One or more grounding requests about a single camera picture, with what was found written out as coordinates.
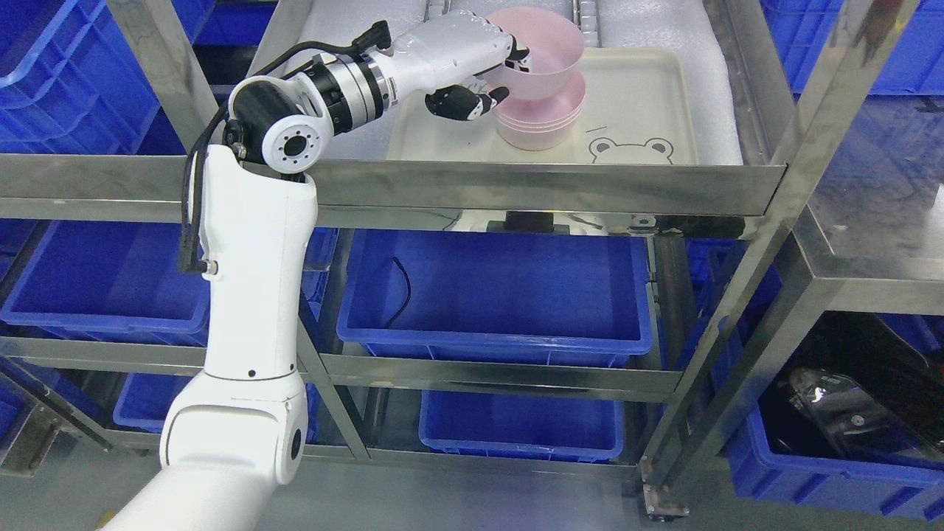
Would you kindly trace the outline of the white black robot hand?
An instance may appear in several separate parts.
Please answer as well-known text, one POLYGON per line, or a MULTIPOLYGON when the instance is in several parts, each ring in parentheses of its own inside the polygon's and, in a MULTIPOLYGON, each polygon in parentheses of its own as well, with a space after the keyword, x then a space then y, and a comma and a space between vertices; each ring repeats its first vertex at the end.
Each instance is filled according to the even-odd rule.
POLYGON ((368 56, 380 67, 391 104, 422 94, 430 114, 460 122, 489 114, 510 95, 504 86, 476 93, 463 85, 469 77, 499 67, 528 72, 532 66, 525 41, 466 10, 425 21, 368 56))

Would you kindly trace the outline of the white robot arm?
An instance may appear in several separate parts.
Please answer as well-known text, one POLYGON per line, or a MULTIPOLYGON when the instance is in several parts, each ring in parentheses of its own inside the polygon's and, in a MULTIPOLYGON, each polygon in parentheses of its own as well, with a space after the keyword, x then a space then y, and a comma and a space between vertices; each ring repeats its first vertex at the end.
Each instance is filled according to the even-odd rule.
POLYGON ((253 530, 296 477, 309 408, 297 366, 302 269, 318 212, 308 175, 350 104, 310 71, 326 52, 353 63, 367 116, 389 102, 367 51, 391 44, 376 21, 348 45, 300 41, 234 88, 188 155, 181 270, 210 285, 203 369, 172 402, 161 470, 107 530, 253 530))

